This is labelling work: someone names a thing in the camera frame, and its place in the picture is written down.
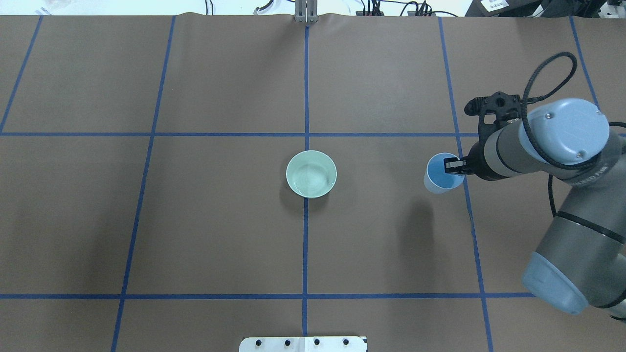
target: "blue end cap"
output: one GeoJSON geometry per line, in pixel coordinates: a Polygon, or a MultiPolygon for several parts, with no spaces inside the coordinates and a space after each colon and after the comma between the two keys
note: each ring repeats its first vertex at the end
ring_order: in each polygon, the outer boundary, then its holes
{"type": "Polygon", "coordinates": [[[589,305],[561,270],[537,252],[533,252],[521,281],[532,294],[568,314],[580,314],[589,305]]]}
{"type": "MultiPolygon", "coordinates": [[[[583,99],[567,98],[543,105],[528,114],[528,123],[539,146],[565,165],[586,162],[600,153],[608,141],[607,117],[583,99]]],[[[523,124],[519,136],[528,154],[547,163],[530,144],[523,124]]]]}

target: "metal bracket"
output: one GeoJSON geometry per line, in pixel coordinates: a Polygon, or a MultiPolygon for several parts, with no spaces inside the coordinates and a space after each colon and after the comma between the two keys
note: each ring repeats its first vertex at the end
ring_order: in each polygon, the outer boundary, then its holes
{"type": "Polygon", "coordinates": [[[367,352],[367,337],[245,338],[239,352],[367,352]]]}
{"type": "Polygon", "coordinates": [[[294,18],[300,23],[317,22],[317,0],[295,0],[294,18]]]}

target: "blue cup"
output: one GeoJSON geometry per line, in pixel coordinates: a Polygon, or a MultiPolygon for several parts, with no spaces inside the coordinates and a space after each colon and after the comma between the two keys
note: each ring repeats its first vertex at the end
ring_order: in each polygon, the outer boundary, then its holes
{"type": "Polygon", "coordinates": [[[446,158],[455,158],[456,155],[450,153],[439,153],[434,155],[428,160],[428,166],[424,173],[424,186],[432,193],[441,194],[451,189],[459,187],[463,180],[464,175],[453,175],[446,173],[443,160],[446,158]]]}

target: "grid line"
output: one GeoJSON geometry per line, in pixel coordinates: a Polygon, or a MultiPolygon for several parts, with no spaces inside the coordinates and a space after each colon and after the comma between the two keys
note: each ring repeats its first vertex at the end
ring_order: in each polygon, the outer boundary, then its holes
{"type": "MultiPolygon", "coordinates": [[[[478,133],[460,133],[478,137],[478,133]]],[[[289,132],[0,132],[0,137],[456,137],[456,133],[289,133],[289,132]]]]}
{"type": "Polygon", "coordinates": [[[24,74],[24,70],[26,69],[26,64],[28,63],[28,58],[31,56],[31,52],[33,51],[33,46],[35,45],[35,40],[37,39],[37,34],[39,33],[39,29],[41,27],[42,21],[43,21],[43,16],[40,16],[39,19],[37,20],[37,26],[35,27],[35,32],[33,32],[33,37],[31,38],[31,42],[30,44],[28,44],[26,55],[24,55],[24,61],[22,61],[22,66],[19,68],[18,77],[15,79],[15,85],[13,85],[11,96],[9,96],[9,102],[6,104],[6,108],[4,109],[2,122],[0,122],[0,132],[2,132],[2,130],[4,129],[6,120],[7,118],[9,118],[9,112],[11,111],[11,105],[13,105],[13,99],[15,99],[15,94],[18,92],[19,82],[22,80],[22,75],[24,74]]]}
{"type": "MultiPolygon", "coordinates": [[[[450,75],[450,65],[448,61],[448,50],[446,48],[446,38],[443,29],[443,20],[439,21],[439,36],[441,38],[441,50],[443,51],[443,63],[446,68],[446,79],[448,81],[448,94],[450,97],[450,108],[452,110],[452,119],[454,121],[454,132],[456,133],[456,146],[458,148],[459,158],[463,156],[463,146],[461,144],[461,135],[459,133],[459,123],[456,116],[456,103],[454,102],[454,91],[452,86],[452,77],[450,75]]],[[[465,192],[465,203],[468,209],[469,222],[471,224],[471,235],[474,247],[474,259],[476,264],[476,275],[478,276],[478,288],[480,290],[480,300],[483,307],[483,320],[485,322],[485,334],[487,337],[487,347],[489,352],[493,352],[493,340],[491,337],[491,324],[489,321],[489,312],[487,309],[487,299],[485,297],[485,284],[483,282],[483,270],[480,264],[480,252],[478,250],[478,239],[476,238],[476,226],[474,223],[474,214],[471,208],[470,188],[468,187],[467,178],[463,180],[463,189],[465,192]]]]}
{"type": "Polygon", "coordinates": [[[576,24],[574,23],[574,16],[570,16],[570,26],[572,27],[572,34],[574,35],[574,42],[576,42],[576,49],[578,50],[578,57],[580,58],[580,65],[583,66],[583,72],[585,73],[585,78],[587,79],[587,85],[589,86],[589,90],[591,91],[593,102],[595,106],[597,106],[599,109],[600,104],[598,104],[598,98],[595,95],[595,90],[593,89],[593,84],[591,83],[591,77],[589,77],[589,72],[587,71],[587,66],[585,64],[585,57],[583,56],[583,51],[580,47],[580,41],[578,40],[578,32],[576,32],[576,24]]]}
{"type": "MultiPolygon", "coordinates": [[[[304,150],[309,150],[309,26],[304,28],[304,150]]],[[[309,293],[309,199],[304,199],[302,219],[302,335],[309,334],[308,329],[308,293],[309,293]]]]}
{"type": "MultiPolygon", "coordinates": [[[[255,300],[255,299],[302,299],[299,293],[268,294],[126,294],[124,300],[255,300]]],[[[482,298],[534,298],[529,292],[461,292],[461,293],[307,293],[308,299],[477,299],[482,298]]],[[[121,299],[121,294],[0,294],[0,299],[121,299]]]]}
{"type": "Polygon", "coordinates": [[[174,25],[176,24],[176,16],[172,16],[172,22],[170,24],[170,34],[167,39],[167,48],[165,50],[165,59],[163,60],[163,69],[161,72],[161,81],[159,82],[158,94],[156,96],[155,113],[152,120],[152,131],[150,141],[148,142],[148,151],[146,152],[146,163],[143,168],[143,176],[141,177],[141,188],[139,191],[139,199],[137,200],[137,209],[135,212],[135,222],[133,224],[133,232],[130,239],[130,245],[128,246],[128,257],[126,259],[126,269],[124,271],[124,281],[121,288],[120,305],[118,307],[118,314],[115,320],[115,330],[113,332],[113,341],[111,342],[111,352],[115,352],[117,349],[118,337],[120,335],[120,326],[122,315],[124,314],[124,303],[126,290],[128,289],[128,278],[130,276],[130,267],[133,263],[133,252],[135,251],[135,241],[137,238],[137,229],[139,228],[139,216],[141,215],[141,207],[143,205],[143,195],[146,189],[146,180],[148,178],[148,170],[150,169],[150,159],[152,156],[152,147],[155,141],[155,132],[157,130],[158,113],[161,105],[161,97],[163,95],[163,85],[165,84],[165,74],[167,72],[167,64],[170,57],[170,49],[172,47],[172,37],[174,34],[174,25]]]}

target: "cable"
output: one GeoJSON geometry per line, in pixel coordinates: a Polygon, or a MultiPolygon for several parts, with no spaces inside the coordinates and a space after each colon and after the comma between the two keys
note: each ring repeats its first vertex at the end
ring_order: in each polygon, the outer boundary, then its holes
{"type": "Polygon", "coordinates": [[[395,4],[406,4],[405,1],[396,1],[396,0],[380,0],[383,3],[395,3],[395,4]]]}
{"type": "Polygon", "coordinates": [[[626,122],[609,122],[608,125],[612,126],[612,127],[624,127],[624,128],[626,128],[626,122]]]}
{"type": "Polygon", "coordinates": [[[552,188],[552,182],[554,181],[554,176],[548,176],[548,200],[550,201],[550,211],[552,211],[552,217],[557,216],[557,207],[554,204],[554,193],[552,188]]]}
{"type": "Polygon", "coordinates": [[[274,3],[274,0],[270,0],[269,3],[265,4],[265,6],[261,8],[256,8],[254,11],[255,12],[263,11],[264,9],[267,9],[268,7],[270,7],[273,3],[274,3]]]}
{"type": "Polygon", "coordinates": [[[404,10],[406,10],[406,8],[411,5],[414,4],[415,5],[415,12],[418,11],[419,9],[419,4],[417,3],[417,1],[410,1],[408,3],[404,3],[404,7],[402,8],[402,11],[400,11],[400,17],[404,14],[404,10]]]}
{"type": "Polygon", "coordinates": [[[455,15],[453,13],[449,13],[447,11],[429,11],[429,12],[421,14],[420,16],[428,16],[429,14],[433,14],[433,13],[447,13],[447,14],[451,14],[454,17],[458,17],[457,15],[455,15]]]}
{"type": "Polygon", "coordinates": [[[204,0],[204,8],[206,9],[206,15],[208,15],[208,3],[211,3],[211,15],[215,14],[215,12],[213,11],[213,0],[204,0]]]}
{"type": "Polygon", "coordinates": [[[415,16],[421,16],[422,13],[427,12],[427,4],[426,1],[422,3],[422,6],[419,7],[419,10],[415,11],[415,16]]]}
{"type": "Polygon", "coordinates": [[[574,73],[576,73],[577,66],[578,66],[578,61],[576,60],[576,56],[574,56],[572,53],[561,52],[558,54],[554,54],[553,56],[549,57],[547,60],[542,62],[539,65],[539,67],[537,67],[535,72],[533,72],[533,74],[530,76],[530,79],[528,80],[528,83],[526,84],[526,88],[524,89],[524,95],[522,96],[522,99],[521,99],[521,121],[524,124],[524,131],[526,131],[526,135],[528,136],[528,140],[530,141],[530,144],[533,146],[537,154],[539,154],[550,165],[558,167],[558,168],[562,168],[564,170],[580,170],[581,168],[592,166],[593,164],[595,164],[598,158],[598,155],[594,156],[590,160],[587,160],[586,162],[578,163],[575,165],[565,165],[563,163],[557,162],[551,156],[549,156],[537,142],[537,139],[535,138],[535,134],[530,128],[530,123],[528,122],[527,111],[528,111],[529,103],[532,104],[532,103],[546,100],[547,98],[551,97],[554,93],[556,93],[559,89],[563,88],[563,86],[566,85],[567,82],[569,82],[570,79],[574,76],[574,73]],[[548,64],[550,64],[552,61],[555,61],[557,58],[560,58],[560,57],[567,57],[572,61],[572,70],[570,71],[569,75],[567,75],[567,77],[548,94],[529,98],[528,95],[530,94],[530,89],[532,88],[537,76],[539,75],[539,72],[541,72],[541,70],[543,70],[546,66],[548,66],[548,64]]]}

